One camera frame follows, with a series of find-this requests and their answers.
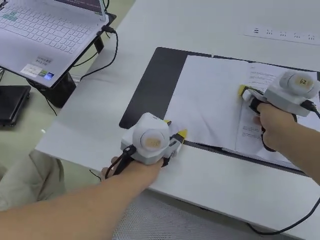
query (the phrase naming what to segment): laptop screen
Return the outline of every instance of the laptop screen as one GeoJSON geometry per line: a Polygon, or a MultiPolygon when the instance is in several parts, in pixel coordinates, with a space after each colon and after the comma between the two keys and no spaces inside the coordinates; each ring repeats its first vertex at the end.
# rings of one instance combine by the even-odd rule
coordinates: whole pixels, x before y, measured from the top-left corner
{"type": "Polygon", "coordinates": [[[100,0],[56,0],[56,1],[102,14],[100,0]]]}

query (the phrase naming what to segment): laptop sticker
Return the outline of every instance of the laptop sticker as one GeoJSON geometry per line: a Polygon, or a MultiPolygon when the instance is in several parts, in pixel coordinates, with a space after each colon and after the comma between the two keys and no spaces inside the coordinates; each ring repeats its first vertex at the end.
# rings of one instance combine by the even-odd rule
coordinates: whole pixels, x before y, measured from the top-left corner
{"type": "Polygon", "coordinates": [[[23,74],[26,74],[28,76],[31,76],[33,78],[36,78],[39,73],[41,73],[42,68],[32,65],[32,64],[27,64],[20,72],[23,74]]]}
{"type": "Polygon", "coordinates": [[[44,78],[45,75],[47,75],[47,73],[48,73],[47,71],[42,70],[42,71],[39,73],[39,76],[44,78]]]}
{"type": "Polygon", "coordinates": [[[44,76],[44,78],[47,79],[47,80],[51,80],[53,77],[54,77],[54,74],[51,73],[51,72],[48,72],[48,73],[44,76]]]}
{"type": "Polygon", "coordinates": [[[52,61],[53,59],[47,56],[38,56],[32,64],[43,68],[51,64],[52,61]]]}

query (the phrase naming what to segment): laptop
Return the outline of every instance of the laptop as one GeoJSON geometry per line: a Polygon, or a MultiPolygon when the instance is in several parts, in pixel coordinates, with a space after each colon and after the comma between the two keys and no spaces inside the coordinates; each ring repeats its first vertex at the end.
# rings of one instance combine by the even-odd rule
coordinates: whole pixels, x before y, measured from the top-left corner
{"type": "Polygon", "coordinates": [[[0,67],[52,87],[109,22],[102,0],[9,0],[0,67]]]}

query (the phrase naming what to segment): hand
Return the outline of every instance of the hand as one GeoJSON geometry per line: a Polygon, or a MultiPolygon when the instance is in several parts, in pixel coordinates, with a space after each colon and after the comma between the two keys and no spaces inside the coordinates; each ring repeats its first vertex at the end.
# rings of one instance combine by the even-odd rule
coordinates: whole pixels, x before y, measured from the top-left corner
{"type": "Polygon", "coordinates": [[[291,113],[266,103],[261,103],[257,110],[260,117],[255,117],[254,122],[265,128],[264,143],[269,148],[279,151],[283,136],[297,124],[294,117],[291,113]]]}
{"type": "MultiPolygon", "coordinates": [[[[111,163],[114,163],[118,157],[113,157],[111,163]]],[[[160,169],[164,164],[164,160],[161,158],[157,163],[152,165],[145,165],[138,161],[132,161],[121,173],[121,176],[131,176],[132,178],[141,178],[145,183],[145,187],[150,186],[158,177],[160,169]]],[[[109,172],[108,178],[112,177],[115,170],[117,169],[118,164],[116,164],[113,169],[109,172]]],[[[102,178],[105,178],[108,167],[104,167],[101,171],[102,178]]]]}

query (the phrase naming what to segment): binder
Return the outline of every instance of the binder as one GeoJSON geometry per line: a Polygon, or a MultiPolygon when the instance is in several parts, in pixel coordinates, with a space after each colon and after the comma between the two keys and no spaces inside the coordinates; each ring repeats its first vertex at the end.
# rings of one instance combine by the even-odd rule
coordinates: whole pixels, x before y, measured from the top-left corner
{"type": "MultiPolygon", "coordinates": [[[[172,95],[175,91],[177,82],[179,80],[180,74],[182,72],[185,61],[187,59],[187,56],[201,56],[201,57],[207,57],[207,58],[213,57],[218,59],[230,59],[230,60],[243,61],[242,59],[236,59],[236,58],[225,57],[225,56],[217,56],[217,55],[212,56],[211,54],[158,47],[155,50],[131,98],[131,101],[129,102],[122,116],[122,119],[119,123],[119,126],[121,128],[124,128],[124,129],[131,128],[134,124],[137,123],[141,115],[147,112],[157,116],[160,119],[164,119],[169,103],[171,101],[172,95]]],[[[244,60],[244,61],[247,61],[249,63],[254,63],[254,61],[250,61],[250,60],[244,60]]],[[[274,66],[296,70],[296,71],[313,72],[310,70],[299,69],[294,67],[287,67],[287,66],[280,66],[280,65],[274,65],[274,66]]],[[[317,72],[317,79],[318,81],[320,80],[320,72],[317,72]]],[[[273,163],[257,160],[254,158],[249,158],[249,157],[241,156],[238,154],[230,153],[230,152],[224,151],[221,147],[208,146],[208,145],[194,143],[190,141],[185,141],[185,145],[192,146],[192,147],[199,148],[206,151],[211,151],[214,153],[235,157],[235,158],[246,160],[246,161],[251,161],[254,163],[259,163],[265,166],[274,167],[277,169],[281,169],[281,170],[285,170],[285,171],[289,171],[297,174],[304,174],[303,172],[296,169],[292,169],[292,168],[276,165],[273,163]]]]}

